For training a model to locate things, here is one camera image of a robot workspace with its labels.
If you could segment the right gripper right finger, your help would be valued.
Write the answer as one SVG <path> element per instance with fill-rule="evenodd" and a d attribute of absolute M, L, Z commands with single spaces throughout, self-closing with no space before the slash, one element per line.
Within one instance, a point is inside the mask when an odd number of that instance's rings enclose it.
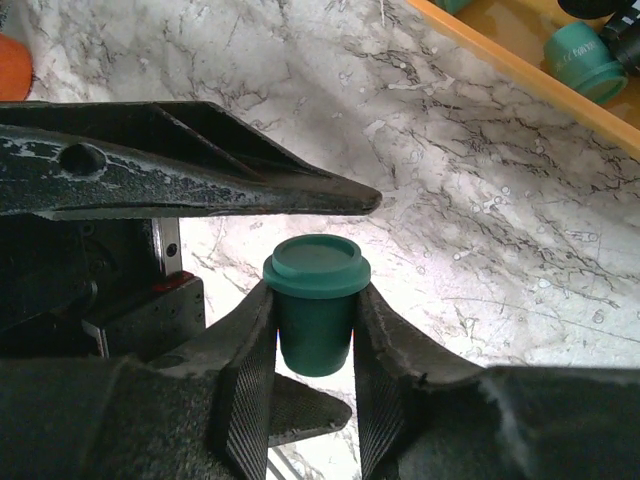
<path fill-rule="evenodd" d="M 635 369 L 493 366 L 444 348 L 374 288 L 357 297 L 366 479 L 635 479 Z"/>

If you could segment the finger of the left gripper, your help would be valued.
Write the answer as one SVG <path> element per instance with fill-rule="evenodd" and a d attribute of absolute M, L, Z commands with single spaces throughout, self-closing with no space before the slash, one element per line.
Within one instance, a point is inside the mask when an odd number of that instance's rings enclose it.
<path fill-rule="evenodd" d="M 274 378 L 270 448 L 342 430 L 352 417 L 344 401 L 289 377 Z"/>
<path fill-rule="evenodd" d="M 1 212 L 50 220 L 366 215 L 379 191 L 202 101 L 1 106 Z"/>

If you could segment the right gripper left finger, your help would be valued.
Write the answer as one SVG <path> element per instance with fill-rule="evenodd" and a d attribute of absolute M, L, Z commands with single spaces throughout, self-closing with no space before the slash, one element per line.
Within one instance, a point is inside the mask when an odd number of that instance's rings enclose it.
<path fill-rule="evenodd" d="M 5 479 L 261 479 L 274 383 L 273 295 L 150 363 L 1 364 Z"/>

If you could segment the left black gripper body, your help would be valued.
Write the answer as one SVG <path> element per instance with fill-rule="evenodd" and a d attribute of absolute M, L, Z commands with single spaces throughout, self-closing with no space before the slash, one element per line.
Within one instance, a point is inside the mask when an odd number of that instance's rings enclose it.
<path fill-rule="evenodd" d="M 2 218 L 2 357 L 152 360 L 205 328 L 178 219 Z"/>

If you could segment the teal coffee capsule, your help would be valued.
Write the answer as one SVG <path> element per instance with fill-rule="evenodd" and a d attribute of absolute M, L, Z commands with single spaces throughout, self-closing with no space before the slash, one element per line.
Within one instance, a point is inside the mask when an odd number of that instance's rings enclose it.
<path fill-rule="evenodd" d="M 435 0 L 435 4 L 445 12 L 456 15 L 472 3 L 472 0 Z"/>
<path fill-rule="evenodd" d="M 274 291 L 280 349 L 302 376 L 339 371 L 347 358 L 356 300 L 371 280 L 371 266 L 353 241 L 308 234 L 280 243 L 263 264 Z"/>
<path fill-rule="evenodd" d="M 596 104 L 604 104 L 628 84 L 622 64 L 598 34 L 584 22 L 557 30 L 544 44 L 550 74 Z"/>

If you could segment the orange plastic storage basket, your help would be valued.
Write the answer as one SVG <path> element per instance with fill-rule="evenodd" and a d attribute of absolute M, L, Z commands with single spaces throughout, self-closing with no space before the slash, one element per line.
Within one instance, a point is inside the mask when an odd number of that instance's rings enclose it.
<path fill-rule="evenodd" d="M 526 90 L 578 123 L 639 157 L 639 79 L 598 105 L 550 75 L 543 46 L 558 29 L 573 23 L 555 1 L 472 1 L 452 15 L 434 1 L 412 1 L 438 33 L 470 50 Z"/>

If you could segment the black coffee capsule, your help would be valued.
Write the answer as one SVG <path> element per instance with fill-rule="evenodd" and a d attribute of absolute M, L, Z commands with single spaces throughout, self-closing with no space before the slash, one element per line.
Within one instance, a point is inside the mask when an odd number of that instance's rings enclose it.
<path fill-rule="evenodd" d="M 627 0 L 558 0 L 568 15 L 581 20 L 609 17 L 628 4 Z"/>
<path fill-rule="evenodd" d="M 599 32 L 600 39 L 626 72 L 639 76 L 639 2 L 628 1 Z"/>

